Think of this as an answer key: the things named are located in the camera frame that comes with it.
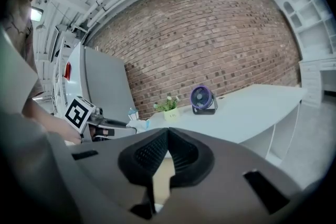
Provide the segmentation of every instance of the small decorative lantern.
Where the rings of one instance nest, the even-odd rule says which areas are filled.
[[[128,117],[131,121],[137,121],[139,119],[139,110],[130,108],[128,112]]]

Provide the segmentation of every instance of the fluorescent light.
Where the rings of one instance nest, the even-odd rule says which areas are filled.
[[[36,22],[41,21],[43,10],[39,8],[31,8],[30,18]]]

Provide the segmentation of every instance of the red object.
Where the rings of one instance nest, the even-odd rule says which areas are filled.
[[[64,77],[69,81],[70,80],[70,73],[71,73],[71,64],[67,62],[67,65],[65,66],[65,74]]]

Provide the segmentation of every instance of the white pot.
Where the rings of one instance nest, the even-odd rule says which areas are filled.
[[[177,121],[180,118],[180,113],[177,108],[169,111],[163,111],[164,119],[168,122]]]

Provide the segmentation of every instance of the purple fan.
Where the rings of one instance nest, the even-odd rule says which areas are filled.
[[[196,87],[190,95],[190,102],[194,114],[214,114],[218,107],[214,94],[206,86]]]

